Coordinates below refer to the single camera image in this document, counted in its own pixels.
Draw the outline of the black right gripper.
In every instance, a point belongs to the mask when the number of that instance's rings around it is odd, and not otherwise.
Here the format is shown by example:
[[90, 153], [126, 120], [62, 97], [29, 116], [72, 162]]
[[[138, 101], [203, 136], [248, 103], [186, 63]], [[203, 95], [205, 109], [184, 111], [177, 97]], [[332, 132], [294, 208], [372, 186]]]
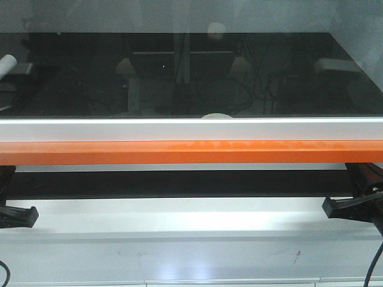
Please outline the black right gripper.
[[328, 218], [377, 223], [382, 220], [382, 168], [373, 163], [347, 163], [352, 198], [326, 197], [322, 208]]

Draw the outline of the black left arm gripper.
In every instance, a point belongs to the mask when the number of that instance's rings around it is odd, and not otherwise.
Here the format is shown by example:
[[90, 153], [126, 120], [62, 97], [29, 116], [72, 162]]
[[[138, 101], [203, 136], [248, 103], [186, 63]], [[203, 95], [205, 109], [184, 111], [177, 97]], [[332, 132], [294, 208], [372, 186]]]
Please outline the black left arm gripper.
[[35, 206], [29, 209], [7, 206], [8, 187], [15, 171], [15, 166], [1, 166], [1, 228], [32, 228], [39, 217]]

